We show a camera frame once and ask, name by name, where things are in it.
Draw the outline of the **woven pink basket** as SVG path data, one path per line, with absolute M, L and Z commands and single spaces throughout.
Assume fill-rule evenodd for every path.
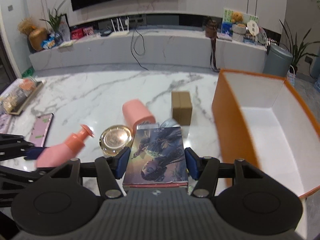
M 287 78 L 287 81 L 291 84 L 291 86 L 294 87 L 296 75 L 295 75 L 295 69 L 292 65 L 290 65 L 289 67 L 286 78 Z

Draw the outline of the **gold round tin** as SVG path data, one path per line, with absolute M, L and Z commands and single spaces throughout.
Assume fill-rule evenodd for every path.
M 114 125 L 103 131 L 99 138 L 99 146 L 104 155 L 115 156 L 123 148 L 131 147 L 133 136 L 131 130 L 124 125 Z

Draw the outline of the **potted green plant left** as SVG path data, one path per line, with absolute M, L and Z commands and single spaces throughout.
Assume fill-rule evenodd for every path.
M 59 10 L 65 2 L 66 0 L 63 0 L 57 8 L 54 8 L 52 11 L 48 10 L 48 20 L 44 18 L 40 19 L 41 21 L 44 21 L 51 26 L 52 31 L 54 33 L 54 41 L 56 46 L 59 46 L 63 42 L 62 34 L 59 31 L 62 18 L 62 14 L 59 13 Z

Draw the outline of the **tall green plant right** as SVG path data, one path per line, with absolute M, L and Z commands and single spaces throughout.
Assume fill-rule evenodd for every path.
M 301 41 L 298 40 L 298 34 L 296 33 L 295 36 L 292 35 L 291 29 L 289 27 L 289 24 L 284 20 L 284 23 L 281 22 L 281 26 L 283 28 L 283 31 L 285 33 L 285 37 L 287 38 L 287 41 L 289 42 L 289 52 L 292 55 L 292 61 L 291 66 L 293 67 L 293 74 L 297 74 L 298 70 L 298 63 L 299 61 L 305 57 L 319 57 L 318 55 L 314 53 L 310 53 L 307 51 L 307 48 L 313 44 L 319 44 L 319 41 L 311 41 L 306 42 L 306 38 L 309 36 L 310 32 L 312 31 L 312 27 L 305 33 Z

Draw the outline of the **white wifi router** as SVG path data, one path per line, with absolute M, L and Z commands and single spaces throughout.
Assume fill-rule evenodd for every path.
M 129 35 L 130 26 L 128 17 L 111 18 L 107 21 L 111 37 L 123 37 Z

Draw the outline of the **red gift box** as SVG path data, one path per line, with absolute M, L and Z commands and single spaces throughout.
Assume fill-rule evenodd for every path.
M 74 29 L 71 31 L 71 39 L 78 40 L 84 36 L 82 28 Z

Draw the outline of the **pink phone case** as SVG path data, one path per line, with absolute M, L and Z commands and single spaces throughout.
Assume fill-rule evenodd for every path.
M 34 146 L 36 147 L 43 147 L 45 145 L 46 137 L 49 132 L 53 118 L 53 113 L 37 116 L 33 125 L 33 129 L 31 130 L 29 142 L 34 144 Z

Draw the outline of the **grey woven pots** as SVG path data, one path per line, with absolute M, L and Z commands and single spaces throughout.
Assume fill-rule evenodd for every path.
M 243 42 L 247 27 L 245 24 L 238 23 L 232 25 L 232 40 L 236 42 Z

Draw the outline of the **grey pedal trash bin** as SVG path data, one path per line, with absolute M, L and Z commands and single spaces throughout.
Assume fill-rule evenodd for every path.
M 287 49 L 275 44 L 271 44 L 267 52 L 263 74 L 285 77 L 289 71 L 293 55 Z

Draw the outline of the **brown leather bag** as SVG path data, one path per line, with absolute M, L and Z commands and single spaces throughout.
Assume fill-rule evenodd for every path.
M 217 22 L 215 20 L 212 20 L 211 18 L 209 18 L 206 23 L 205 36 L 208 38 L 217 37 Z

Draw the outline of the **orange storage box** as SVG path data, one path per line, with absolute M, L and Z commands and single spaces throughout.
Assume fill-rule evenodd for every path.
M 222 70 L 212 102 L 222 159 L 245 159 L 300 198 L 319 190 L 319 123 L 278 76 Z

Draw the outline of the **pink pump bottle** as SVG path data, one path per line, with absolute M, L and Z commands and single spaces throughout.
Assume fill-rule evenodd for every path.
M 58 167 L 75 158 L 84 148 L 87 137 L 93 137 L 93 132 L 87 125 L 81 125 L 81 130 L 72 133 L 63 143 L 45 148 L 36 159 L 35 167 Z

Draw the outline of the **pink cylindrical cup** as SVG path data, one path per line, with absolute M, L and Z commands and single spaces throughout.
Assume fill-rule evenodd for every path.
M 126 124 L 131 129 L 132 134 L 136 133 L 137 126 L 142 123 L 155 124 L 156 119 L 153 114 L 139 99 L 127 101 L 122 106 Z

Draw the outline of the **brown cardboard box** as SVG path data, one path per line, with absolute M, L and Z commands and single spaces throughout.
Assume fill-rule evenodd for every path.
M 181 126 L 191 124 L 193 106 L 188 91 L 172 91 L 171 93 L 172 118 Z

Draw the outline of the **tray of snacks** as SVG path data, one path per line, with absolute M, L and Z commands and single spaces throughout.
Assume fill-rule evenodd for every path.
M 16 79 L 1 94 L 1 113 L 20 115 L 37 96 L 45 82 L 33 77 Z

